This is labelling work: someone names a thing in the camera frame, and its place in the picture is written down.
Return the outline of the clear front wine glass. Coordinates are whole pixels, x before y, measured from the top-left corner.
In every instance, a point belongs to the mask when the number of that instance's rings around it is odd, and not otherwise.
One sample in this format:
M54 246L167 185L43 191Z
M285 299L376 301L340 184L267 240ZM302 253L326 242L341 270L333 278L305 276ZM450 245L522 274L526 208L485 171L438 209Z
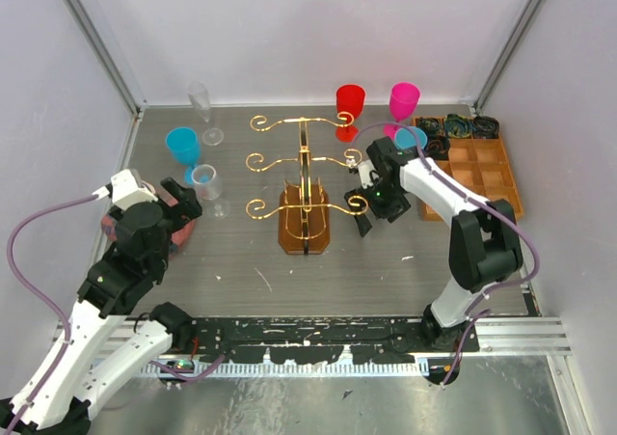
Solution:
M192 183L206 213L215 219L227 218L230 204L223 197L223 182L219 172L209 164L197 166L191 174Z

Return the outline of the clear wine glass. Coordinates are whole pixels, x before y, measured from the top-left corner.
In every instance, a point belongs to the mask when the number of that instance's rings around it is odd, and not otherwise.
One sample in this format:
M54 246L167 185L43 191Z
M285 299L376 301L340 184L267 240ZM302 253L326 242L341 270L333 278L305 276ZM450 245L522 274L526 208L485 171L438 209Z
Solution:
M206 213L215 219L227 218L230 204L223 197L223 182L219 172L209 164L197 166L191 174L192 183Z
M212 107L209 91L200 81L190 82L187 86L189 101L198 116L206 123L207 129L202 134L202 140L207 146L215 147L224 140L224 132L210 124Z

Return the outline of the light blue wine glass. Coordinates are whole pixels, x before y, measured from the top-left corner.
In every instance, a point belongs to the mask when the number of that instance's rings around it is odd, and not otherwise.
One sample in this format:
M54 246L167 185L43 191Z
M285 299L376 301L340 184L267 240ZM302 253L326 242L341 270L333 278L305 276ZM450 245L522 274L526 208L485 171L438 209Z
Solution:
M192 173L201 164L201 143L196 131L188 126L177 127L168 133L165 144L173 158L186 167L185 182L192 184Z
M394 134L394 144L400 150L416 146L424 150L428 144L428 136L424 131L415 126L400 127Z

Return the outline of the red wine glass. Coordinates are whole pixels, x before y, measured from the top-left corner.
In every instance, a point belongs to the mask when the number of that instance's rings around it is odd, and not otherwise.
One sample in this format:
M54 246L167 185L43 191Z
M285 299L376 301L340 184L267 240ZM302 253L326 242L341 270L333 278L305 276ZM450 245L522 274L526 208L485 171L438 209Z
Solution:
M351 143L355 139L358 129L354 121L361 115L364 101L365 91L360 85L347 84L336 91L336 110L346 124L345 127L338 128L335 132L339 141Z

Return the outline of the pink wine glass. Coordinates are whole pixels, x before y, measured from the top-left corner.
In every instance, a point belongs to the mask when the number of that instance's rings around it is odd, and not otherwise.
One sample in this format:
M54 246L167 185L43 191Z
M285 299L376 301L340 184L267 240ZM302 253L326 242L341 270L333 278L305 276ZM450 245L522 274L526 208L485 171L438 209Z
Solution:
M394 123L383 127L384 133L394 139L400 129L399 124L407 120L415 111L420 99L420 89L409 82L395 84L390 91L389 111Z

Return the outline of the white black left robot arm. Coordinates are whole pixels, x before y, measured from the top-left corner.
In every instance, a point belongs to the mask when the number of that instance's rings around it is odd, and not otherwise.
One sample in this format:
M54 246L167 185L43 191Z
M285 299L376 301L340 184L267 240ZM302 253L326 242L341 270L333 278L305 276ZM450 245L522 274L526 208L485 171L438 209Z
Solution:
M174 204L125 170L84 198L49 207L56 212L109 198L116 219L116 239L88 271L70 314L27 281L14 260L16 237L44 213L27 217L11 233L7 260L13 274L59 317L63 332L24 387L2 400L1 427L6 433L85 434L102 406L141 366L167 350L181 354L192 345L191 316L167 302L151 311L129 342L99 366L92 365L140 300L162 283L174 233L202 215L194 189L171 177L161 185Z

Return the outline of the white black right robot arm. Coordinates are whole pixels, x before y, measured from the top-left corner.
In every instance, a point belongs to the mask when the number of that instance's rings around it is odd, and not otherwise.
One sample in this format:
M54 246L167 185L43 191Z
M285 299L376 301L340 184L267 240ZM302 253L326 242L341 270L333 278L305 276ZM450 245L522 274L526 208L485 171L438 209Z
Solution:
M428 348L443 352L469 321L481 295L506 281L523 264L515 211L504 199L490 201L446 174L416 147L400 150L389 137L373 141L360 159L347 151L346 165L360 186L345 195L350 207L370 209L378 219L395 221L414 195L430 206L450 230L450 280L420 321Z

